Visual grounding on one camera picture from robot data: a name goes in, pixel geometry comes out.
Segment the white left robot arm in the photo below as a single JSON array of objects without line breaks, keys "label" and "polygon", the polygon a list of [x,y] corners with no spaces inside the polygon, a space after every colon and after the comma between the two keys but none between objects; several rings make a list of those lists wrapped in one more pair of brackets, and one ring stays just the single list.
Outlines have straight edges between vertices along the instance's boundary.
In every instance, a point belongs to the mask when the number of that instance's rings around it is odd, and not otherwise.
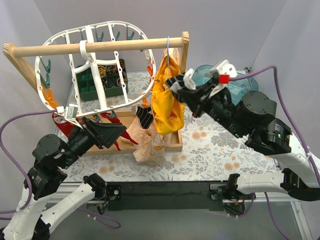
[{"label": "white left robot arm", "polygon": [[67,178],[63,172],[92,146],[110,148],[126,131],[121,123],[97,123],[82,118],[83,125],[75,126],[68,141],[55,134],[42,137],[32,155],[33,167],[27,173],[21,199],[8,225],[1,229],[2,240],[48,240],[56,227],[77,208],[90,200],[103,201],[103,214],[111,200],[119,198],[120,190],[109,188],[98,174],[84,176],[83,182],[70,195],[50,209],[47,203]]}]

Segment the white clip sock hanger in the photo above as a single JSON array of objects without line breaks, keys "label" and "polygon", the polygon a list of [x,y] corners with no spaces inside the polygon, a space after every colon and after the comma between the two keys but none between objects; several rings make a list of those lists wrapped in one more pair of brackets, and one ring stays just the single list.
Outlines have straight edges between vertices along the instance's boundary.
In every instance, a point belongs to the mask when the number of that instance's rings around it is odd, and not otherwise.
[{"label": "white clip sock hanger", "polygon": [[[151,48],[146,48],[146,47],[141,47],[140,51],[143,51],[145,53],[146,59],[148,61],[148,66],[151,68],[152,73],[150,74],[150,80],[147,85],[147,88],[141,92],[141,94],[136,97],[135,99],[130,99],[128,98],[127,94],[127,83],[125,83],[124,80],[124,72],[125,69],[124,67],[121,66],[120,64],[120,59],[119,59],[119,52],[117,49],[113,51],[114,53],[114,58],[111,60],[102,60],[102,59],[97,59],[96,57],[96,52],[90,52],[88,47],[86,47],[86,44],[97,44],[97,43],[102,43],[103,37],[98,36],[97,29],[102,28],[102,27],[107,27],[110,35],[110,39],[112,43],[117,43],[120,33],[118,32],[117,34],[114,34],[113,29],[116,26],[122,26],[126,30],[126,40],[129,41],[130,43],[133,42],[133,38],[135,34],[139,35],[140,40],[147,40],[147,36],[145,33],[138,28],[137,26],[124,22],[124,21],[106,21],[106,22],[101,22],[97,24],[91,24],[91,25],[85,25],[79,28],[73,28],[73,29],[67,29],[62,32],[59,32],[52,37],[50,37],[44,44],[43,46],[45,47],[50,47],[52,46],[53,41],[55,41],[57,38],[63,38],[65,40],[66,45],[70,45],[70,34],[74,34],[76,32],[80,32],[81,35],[81,41],[79,42],[79,53],[81,54],[81,57],[85,60],[85,64],[79,67],[75,67],[74,64],[74,58],[73,54],[69,54],[69,66],[71,69],[72,73],[72,83],[73,83],[73,88],[75,92],[75,104],[78,106],[78,112],[77,112],[77,118],[82,118],[85,116],[89,115],[96,115],[104,112],[110,112],[113,110],[121,109],[124,107],[129,107],[132,105],[135,105],[139,102],[142,101],[142,99],[152,90],[152,87],[155,82],[155,77],[156,77],[156,64],[155,64],[155,59],[153,55],[153,51]],[[50,72],[51,72],[51,64],[44,64],[43,68],[45,69],[46,75],[42,76],[41,70],[39,65],[43,64],[42,57],[44,54],[38,53],[36,54],[35,58],[35,75],[36,75],[36,86],[37,86],[37,91],[38,95],[41,99],[41,101],[46,105],[46,107],[49,110],[56,109],[59,107],[56,103],[53,102],[53,99],[45,94],[44,88],[50,87]],[[101,72],[99,71],[99,66],[114,66],[116,72],[118,73],[120,82],[118,89],[122,92],[123,97],[124,97],[124,102],[123,103],[117,103],[117,104],[108,104],[107,103],[107,98],[111,97],[112,94],[109,93],[107,94],[105,92],[103,83],[102,83],[102,77],[101,77]],[[99,102],[99,107],[97,109],[93,109],[92,111],[84,111],[82,107],[82,100],[81,100],[81,93],[82,93],[82,88],[80,87],[80,78],[79,74],[86,72],[87,70],[90,70],[90,73],[87,77],[87,80],[92,80],[93,81],[93,86],[90,87],[89,89],[94,91],[97,94],[97,99]]]}]

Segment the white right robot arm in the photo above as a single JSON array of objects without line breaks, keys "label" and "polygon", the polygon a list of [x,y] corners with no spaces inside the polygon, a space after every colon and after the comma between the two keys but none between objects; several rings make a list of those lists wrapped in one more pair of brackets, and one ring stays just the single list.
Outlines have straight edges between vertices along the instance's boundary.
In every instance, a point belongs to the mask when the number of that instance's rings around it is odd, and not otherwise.
[{"label": "white right robot arm", "polygon": [[309,162],[312,155],[303,149],[290,127],[276,118],[277,103],[264,93],[251,90],[238,104],[233,104],[227,88],[210,95],[217,87],[217,82],[211,79],[195,89],[172,86],[171,91],[189,107],[194,118],[207,114],[234,137],[247,137],[244,143],[247,147],[278,160],[285,168],[274,173],[230,174],[216,193],[223,199],[237,199],[258,192],[274,192],[301,201],[318,201],[320,185]]}]

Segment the black white striped sock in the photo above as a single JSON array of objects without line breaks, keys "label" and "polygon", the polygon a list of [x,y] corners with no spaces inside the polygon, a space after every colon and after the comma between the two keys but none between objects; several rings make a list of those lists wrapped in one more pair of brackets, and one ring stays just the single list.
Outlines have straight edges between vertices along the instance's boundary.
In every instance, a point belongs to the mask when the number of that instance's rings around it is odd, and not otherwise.
[{"label": "black white striped sock", "polygon": [[196,90],[196,83],[192,79],[193,74],[194,70],[190,68],[184,73],[167,79],[165,85],[175,94],[177,94],[179,90]]}]

